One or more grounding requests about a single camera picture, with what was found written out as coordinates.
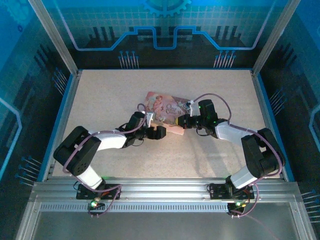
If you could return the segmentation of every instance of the acrylic wall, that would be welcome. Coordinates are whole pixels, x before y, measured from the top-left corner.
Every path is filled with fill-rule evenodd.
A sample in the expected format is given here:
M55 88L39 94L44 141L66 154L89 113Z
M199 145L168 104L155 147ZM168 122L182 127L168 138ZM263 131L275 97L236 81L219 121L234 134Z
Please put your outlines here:
M44 4L80 69L251 68L286 2L45 0Z
M261 71L293 176L302 193L312 189L320 192L319 14L318 0L301 0Z
M0 239L14 239L70 74L28 1L0 0L0 36Z

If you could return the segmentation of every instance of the wire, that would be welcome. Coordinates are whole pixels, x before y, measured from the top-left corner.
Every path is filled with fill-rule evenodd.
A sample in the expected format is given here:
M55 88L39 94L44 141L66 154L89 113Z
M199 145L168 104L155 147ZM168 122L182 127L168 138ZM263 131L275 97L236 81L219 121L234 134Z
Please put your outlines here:
M78 189L75 188L77 183L78 183L78 181L75 181L75 183L73 184L73 189L76 190L78 193L80 193L81 191L79 191Z
M256 207L257 205L257 202L258 202L258 198L259 198L259 188L258 188L258 185L256 184L257 182L259 182L261 179L263 178L268 178L268 177L274 177L278 174L280 174L282 172L282 169L283 169L283 163L280 159L280 156L278 155L277 151L274 149L273 146L271 146L271 144L263 137L261 136L259 133L255 132L255 131L252 131L250 129L247 129L247 128L244 128L244 127L240 127L240 126L236 126L236 125L233 125L230 123L230 120L231 120L231 117L232 117L232 113L231 113L231 108L229 106L229 104L227 103L226 100L224 100L223 97L219 96L218 94L215 94L215 93L205 93L205 94L202 94L201 96L197 97L195 100L193 100L194 102L198 101L200 98L204 97L204 96L208 96L208 95L211 95L211 96L215 96L219 99L221 99L224 104L226 105L226 107L228 108L228 111L229 111L229 117L227 119L227 124L232 127L232 128L235 128L235 129L238 129L238 130L242 130L242 131L246 131L248 133L251 133L251 134L254 134L256 135L260 140L262 140L267 146L268 148L272 151L272 153L274 154L277 162L278 162L278 165L279 165L279 168L278 168L278 171L276 173L272 173L272 174L267 174L266 176L263 176L261 178L258 178L256 179L255 181L253 181L252 183L249 184L249 186L255 186L256 187L256 198L255 198L255 201L254 201L254 204L252 206L252 208L250 208L249 211L247 211L246 213L241 213L241 212L238 212L239 215L238 217L241 218L241 217L245 217L245 216L248 216L249 213L251 213L251 211Z
M251 193L247 190L247 189L245 189L245 190L243 190L245 193L246 193L246 195L248 196L248 199L246 200L246 202L245 202L245 204L249 204L250 203L250 195L251 195Z
M197 128L195 131L196 131L196 134L198 134L198 135L201 136L201 137L210 136L210 134L199 134L199 133L198 133L198 128Z
M144 112L146 113L146 112L147 112L147 108L146 108L146 106L145 106L144 104L142 104L142 103L139 103L139 104L137 105L137 107L136 107L137 110L140 111L140 110L139 110L139 107L140 107L140 106L143 107L143 110L144 110ZM109 130L103 130L103 131L97 131L97 132L95 132L95 133L90 134L89 136L87 136L87 137L78 145L78 147L73 151L73 153L71 153L71 155L69 156L69 158L67 159L67 161L66 161L65 164L63 165L62 171L63 171L65 174L68 174L68 173L69 173L69 171L67 170L67 167L68 167L69 163L72 161L72 159L73 159L74 156L77 154L77 152L82 148L82 146L83 146L90 138L92 138L92 137L94 137L94 136L97 136L97 135L99 135L99 134L119 134L119 135L124 135L124 134L133 133L133 132L137 131L138 129L140 129L140 128L143 126L143 124L146 122L146 119L147 119L147 114L144 114L144 118L143 118L142 121L139 123L139 125L138 125L136 128L134 128L134 129L132 129L132 130L129 130L129 131L114 131L114 130L113 130L113 131L109 131ZM122 185L119 184L119 185L113 186L113 187L111 187L111 188L109 188L109 189L97 190L97 189L94 189L94 188L86 185L86 184L85 184L83 181L81 181L77 176L73 176L73 177L74 177L78 182L80 182L83 186L85 186L88 190L90 190L90 191L92 191L92 192L95 192L95 193L105 193L105 192L110 192L110 191L112 191L112 190L114 190L114 189L117 189L117 192L116 192L116 194L114 195L115 197L113 198L111 204L110 204L109 207L106 209L106 211L103 212L103 213L100 213L99 216L102 215L102 214L105 214L105 213L110 209L111 205L113 204L114 200L116 199L116 197L118 196L118 194L120 193L121 188L122 188Z
M242 214L240 211L237 211L237 210L231 210L231 212L234 212L236 214ZM261 221L259 221L258 219L256 219L255 217L253 216L250 216L250 215L246 215L247 218L250 218L252 220L254 220L255 222L257 222L258 224L260 224L262 227L264 227L265 230L267 230L270 235L272 237L274 237L276 240L280 240L275 234L273 231L271 231L266 225L264 225Z
M118 129L121 129L124 125L127 125L127 124L128 124L127 122L122 124L120 127L118 127Z
M114 197L113 197L113 199L112 199L111 203L109 204L109 206L108 206L108 207L107 207L103 212L99 212L99 213L92 213L92 212L91 212L91 210L90 210L90 209L88 209L88 214L89 214L89 215L91 215L91 217L96 216L96 217L98 218L98 217L100 217L100 216L102 216L102 215L106 214L107 212L109 212L109 210L110 210L110 208L111 208L112 204L114 203L114 201L116 200L117 196L119 195L120 190L121 190L121 187L120 187L120 188L118 188L118 190L116 191L116 194L114 195Z
M142 139L141 141L142 141L142 142L141 142L139 145L133 145L133 144L132 144L132 146L134 146L134 147L139 147L139 146L141 146L141 145L145 142L145 140Z
M200 98L204 97L204 96L208 96L208 95L211 95L211 96L215 96L215 97L218 97L219 99L221 99L224 104L226 105L226 107L228 108L228 111L229 111L229 118L227 120L227 123L230 127L232 128L235 128L235 129L238 129L238 130L242 130L242 131L246 131L248 133L251 133L251 134L254 134L256 135L261 141L263 141L267 146L268 148L272 151L272 153L274 154L277 162L278 162L278 165L279 165L279 168L278 168L278 171L276 173L272 173L272 174L268 174L266 176L263 176L261 178L258 178L257 180L255 180L254 182L252 182L251 184L253 183L257 183L258 181L260 181L262 178L268 178L268 177L274 177L278 174L280 174L282 172L282 168L283 168L283 163L279 157L279 154L277 153L277 151L274 149L273 146L271 146L271 144L263 137L261 136L259 133L257 133L256 131L252 131L251 129L247 129L247 128L244 128L244 127L241 127L241 126L236 126L236 125L233 125L230 123L230 119L232 117L232 113L231 113L231 109L230 109L230 106L229 104L227 103L226 100L224 100L223 97L219 96L218 94L215 94L215 93L205 93L205 94L202 94L201 96L197 97L195 100L193 100L194 102L198 101Z

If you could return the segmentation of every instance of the gear graphic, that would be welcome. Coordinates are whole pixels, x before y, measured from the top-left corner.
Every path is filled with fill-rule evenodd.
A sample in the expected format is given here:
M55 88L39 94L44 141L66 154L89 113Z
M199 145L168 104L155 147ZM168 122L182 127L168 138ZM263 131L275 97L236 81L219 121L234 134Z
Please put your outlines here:
M144 9L157 17L173 17L175 13L180 14L181 10L187 9L186 5L190 3L191 0L142 0Z
M6 7L11 17L20 25L23 25L29 17L28 0L2 0L0 4Z

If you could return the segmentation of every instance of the white arm segment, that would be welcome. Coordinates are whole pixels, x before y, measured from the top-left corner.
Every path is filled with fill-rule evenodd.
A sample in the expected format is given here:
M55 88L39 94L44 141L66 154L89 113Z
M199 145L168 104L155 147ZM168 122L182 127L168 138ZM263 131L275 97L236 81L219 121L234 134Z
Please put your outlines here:
M253 181L257 180L250 172L247 166L244 166L230 177L231 182L237 189L241 189Z
M114 133L102 133L95 137L101 140L100 146L97 151L104 149L121 149L127 140L127 137L125 135Z
M90 165L83 173L76 177L92 189L96 189L102 182L102 178Z
M125 135L114 133L102 133L95 137L101 140L97 151L104 149L120 149L127 140ZM102 178L96 173L91 165L89 165L82 174L78 175L77 178L92 189L96 189L102 182Z
M249 133L247 131L242 131L232 126L229 126L227 121L219 123L215 127L215 133L218 139L227 140L241 147L242 147L241 138L247 135L252 135L252 133Z
M252 135L252 133L249 133L247 131L243 131L240 129L236 129L232 126L228 125L228 122L224 121L220 124L218 124L215 127L216 136L219 139L227 140L233 144L237 144L238 146L242 147L241 138L247 135ZM231 176L231 181L233 185L237 189L241 189L248 184L252 183L253 181L257 180L256 177L254 177L248 170L247 166L244 166L241 168L238 172L233 174Z

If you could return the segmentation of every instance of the picture book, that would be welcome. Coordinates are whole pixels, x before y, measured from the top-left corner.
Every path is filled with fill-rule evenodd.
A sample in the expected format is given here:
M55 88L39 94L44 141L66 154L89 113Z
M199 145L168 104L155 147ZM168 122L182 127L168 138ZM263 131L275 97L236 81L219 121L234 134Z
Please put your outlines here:
M187 106L188 99L181 97L148 92L145 98L147 112L154 112L151 125L164 126L169 133L183 135L185 130L176 124L176 119L190 113Z

